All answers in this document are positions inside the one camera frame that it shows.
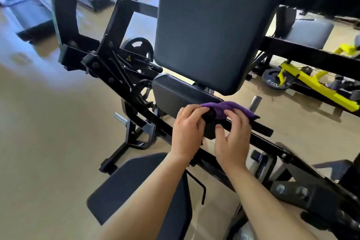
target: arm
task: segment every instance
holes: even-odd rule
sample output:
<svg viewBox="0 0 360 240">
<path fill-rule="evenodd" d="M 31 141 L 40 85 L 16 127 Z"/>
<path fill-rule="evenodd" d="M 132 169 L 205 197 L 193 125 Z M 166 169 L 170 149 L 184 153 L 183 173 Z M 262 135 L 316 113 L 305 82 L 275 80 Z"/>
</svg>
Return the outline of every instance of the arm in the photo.
<svg viewBox="0 0 360 240">
<path fill-rule="evenodd" d="M 188 105 L 174 123 L 171 152 L 101 228 L 100 240 L 156 239 L 178 183 L 199 149 L 207 107 Z"/>
<path fill-rule="evenodd" d="M 215 155 L 239 195 L 256 235 L 260 240 L 317 239 L 246 168 L 251 127 L 240 110 L 235 112 L 225 111 L 232 119 L 227 137 L 222 126 L 216 126 Z"/>
</svg>

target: forearm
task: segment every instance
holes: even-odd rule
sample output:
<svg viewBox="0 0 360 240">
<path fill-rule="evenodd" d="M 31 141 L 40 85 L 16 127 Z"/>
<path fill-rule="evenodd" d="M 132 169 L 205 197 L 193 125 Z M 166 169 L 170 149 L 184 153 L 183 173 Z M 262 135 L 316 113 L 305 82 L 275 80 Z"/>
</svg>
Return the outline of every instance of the forearm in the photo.
<svg viewBox="0 0 360 240">
<path fill-rule="evenodd" d="M 316 239 L 247 170 L 232 170 L 229 179 L 259 240 Z"/>
<path fill-rule="evenodd" d="M 104 224 L 100 239 L 156 239 L 187 165 L 187 161 L 169 153 Z"/>
</svg>

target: floor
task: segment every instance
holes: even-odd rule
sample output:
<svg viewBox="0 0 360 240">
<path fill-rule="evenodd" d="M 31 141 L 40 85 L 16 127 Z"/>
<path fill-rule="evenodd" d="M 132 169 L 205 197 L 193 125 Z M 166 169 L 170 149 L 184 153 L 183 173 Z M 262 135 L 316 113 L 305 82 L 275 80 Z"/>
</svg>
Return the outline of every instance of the floor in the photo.
<svg viewBox="0 0 360 240">
<path fill-rule="evenodd" d="M 94 14 L 79 7 L 81 33 L 101 39 L 111 11 Z M 155 19 L 134 15 L 126 37 L 154 43 L 155 27 Z M 355 35 L 336 24 L 325 48 L 333 51 Z M 22 42 L 1 10 L 0 50 L 0 239 L 89 239 L 99 225 L 86 199 L 107 178 L 98 171 L 100 163 L 124 141 L 125 127 L 112 117 L 122 114 L 120 98 L 83 71 L 65 71 L 57 63 L 55 36 L 35 46 Z M 308 163 L 357 155 L 358 117 L 332 115 L 331 106 L 291 90 L 274 91 L 259 78 L 223 98 L 248 106 L 255 95 L 263 97 L 257 111 L 261 123 L 275 130 L 271 141 L 282 142 Z M 209 150 L 211 143 L 206 142 Z M 169 149 L 159 140 L 144 152 L 130 149 L 121 161 Z M 208 194 L 201 206 L 202 190 L 189 180 L 194 214 L 187 239 L 222 239 L 239 200 L 200 168 L 190 171 Z M 316 233 L 332 239 L 330 233 Z"/>
</svg>

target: microfiber cloth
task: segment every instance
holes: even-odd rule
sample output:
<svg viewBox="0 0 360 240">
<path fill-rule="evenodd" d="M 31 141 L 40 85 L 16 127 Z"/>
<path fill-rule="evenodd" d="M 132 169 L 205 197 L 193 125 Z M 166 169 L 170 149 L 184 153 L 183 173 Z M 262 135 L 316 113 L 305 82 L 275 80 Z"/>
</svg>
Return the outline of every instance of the microfiber cloth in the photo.
<svg viewBox="0 0 360 240">
<path fill-rule="evenodd" d="M 216 112 L 217 120 L 226 119 L 227 115 L 225 115 L 224 110 L 233 111 L 234 108 L 241 110 L 245 114 L 245 116 L 251 120 L 256 120 L 260 118 L 259 116 L 255 115 L 253 112 L 246 109 L 245 107 L 238 105 L 236 102 L 219 102 L 219 103 L 208 102 L 208 103 L 203 103 L 201 106 L 213 108 Z"/>
</svg>

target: weight plate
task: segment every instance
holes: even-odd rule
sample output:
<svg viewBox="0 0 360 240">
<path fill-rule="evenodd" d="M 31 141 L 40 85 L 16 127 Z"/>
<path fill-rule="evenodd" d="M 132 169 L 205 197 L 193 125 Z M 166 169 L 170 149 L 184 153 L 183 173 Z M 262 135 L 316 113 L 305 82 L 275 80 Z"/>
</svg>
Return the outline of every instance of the weight plate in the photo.
<svg viewBox="0 0 360 240">
<path fill-rule="evenodd" d="M 285 71 L 284 77 L 286 78 L 286 80 L 285 80 L 285 83 L 282 86 L 280 86 L 280 79 L 278 78 L 278 74 L 280 73 L 280 71 L 281 71 L 281 68 L 279 68 L 279 67 L 276 67 L 274 69 L 265 70 L 262 75 L 263 81 L 268 86 L 273 87 L 275 89 L 280 89 L 280 90 L 288 89 L 294 83 L 296 78 L 293 75 L 291 75 L 290 73 Z"/>
<path fill-rule="evenodd" d="M 128 39 L 121 44 L 120 48 L 147 57 L 150 62 L 154 61 L 154 48 L 151 43 L 143 37 Z M 127 57 L 126 59 L 128 63 L 133 66 L 133 70 L 140 69 L 140 66 L 131 63 L 131 56 L 130 59 L 128 59 Z"/>
</svg>

